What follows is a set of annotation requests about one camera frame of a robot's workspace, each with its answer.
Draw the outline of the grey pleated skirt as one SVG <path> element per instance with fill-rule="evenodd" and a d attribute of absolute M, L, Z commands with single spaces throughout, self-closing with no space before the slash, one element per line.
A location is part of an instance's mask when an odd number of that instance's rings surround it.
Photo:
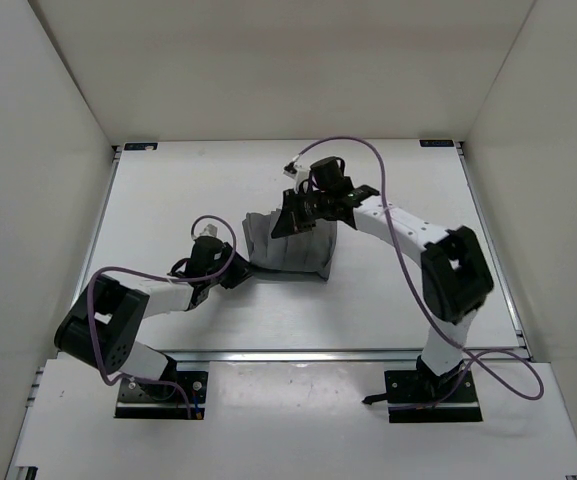
<path fill-rule="evenodd" d="M 311 231 L 273 239 L 271 230 L 278 217 L 278 209 L 245 215 L 242 227 L 250 263 L 267 271 L 316 274 L 327 281 L 337 244 L 337 223 L 317 220 Z"/>

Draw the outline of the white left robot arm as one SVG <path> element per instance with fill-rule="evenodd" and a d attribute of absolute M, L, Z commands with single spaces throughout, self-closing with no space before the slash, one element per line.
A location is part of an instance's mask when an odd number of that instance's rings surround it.
<path fill-rule="evenodd" d="M 194 240 L 188 258 L 162 280 L 128 287 L 104 270 L 90 280 L 54 336 L 57 349 L 106 374 L 117 374 L 165 398 L 179 391 L 176 362 L 136 340 L 142 322 L 187 312 L 212 288 L 234 289 L 252 276 L 251 264 L 229 243 L 212 236 Z"/>

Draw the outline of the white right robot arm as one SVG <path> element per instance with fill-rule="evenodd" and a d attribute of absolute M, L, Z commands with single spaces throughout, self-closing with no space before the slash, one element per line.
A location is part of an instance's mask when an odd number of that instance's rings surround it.
<path fill-rule="evenodd" d="M 417 292 L 431 327 L 418 357 L 417 391 L 428 400 L 448 393 L 463 365 L 463 348 L 478 310 L 494 288 L 475 232 L 424 221 L 388 203 L 383 189 L 356 186 L 345 162 L 327 157 L 304 168 L 284 168 L 294 186 L 284 191 L 274 239 L 309 232 L 317 221 L 343 222 L 396 248 L 420 269 Z"/>

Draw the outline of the blue label sticker right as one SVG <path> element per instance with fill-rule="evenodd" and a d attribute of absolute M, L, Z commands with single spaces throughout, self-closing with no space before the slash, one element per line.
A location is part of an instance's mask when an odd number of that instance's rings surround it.
<path fill-rule="evenodd" d="M 453 148 L 454 142 L 449 139 L 420 139 L 422 148 Z"/>

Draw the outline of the blue label sticker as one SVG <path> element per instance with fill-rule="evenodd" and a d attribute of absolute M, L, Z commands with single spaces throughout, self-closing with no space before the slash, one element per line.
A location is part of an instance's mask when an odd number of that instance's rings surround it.
<path fill-rule="evenodd" d="M 454 142 L 449 139 L 420 139 L 422 148 L 453 148 Z"/>
<path fill-rule="evenodd" d="M 129 142 L 123 146 L 124 151 L 154 151 L 157 148 L 157 142 Z"/>

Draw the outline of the blue label sticker left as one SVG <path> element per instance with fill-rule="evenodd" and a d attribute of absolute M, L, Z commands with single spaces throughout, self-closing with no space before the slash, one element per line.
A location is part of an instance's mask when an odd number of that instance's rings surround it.
<path fill-rule="evenodd" d="M 157 148 L 157 142 L 129 142 L 123 146 L 124 151 L 154 151 Z"/>

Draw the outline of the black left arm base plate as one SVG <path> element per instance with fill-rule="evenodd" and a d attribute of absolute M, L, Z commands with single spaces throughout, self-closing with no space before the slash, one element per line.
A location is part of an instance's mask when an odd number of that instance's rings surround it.
<path fill-rule="evenodd" d="M 177 372 L 177 383 L 188 402 L 174 387 L 146 385 L 123 380 L 119 387 L 114 416 L 119 419 L 199 421 L 205 417 L 209 372 Z"/>

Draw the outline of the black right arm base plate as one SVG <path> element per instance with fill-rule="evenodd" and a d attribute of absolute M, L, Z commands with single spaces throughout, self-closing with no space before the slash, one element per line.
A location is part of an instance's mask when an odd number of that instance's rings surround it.
<path fill-rule="evenodd" d="M 388 421 L 399 423 L 477 423 L 483 421 L 473 375 L 468 372 L 453 390 L 454 381 L 437 393 L 422 385 L 415 370 L 384 372 L 385 391 L 368 395 L 364 405 L 387 404 Z"/>

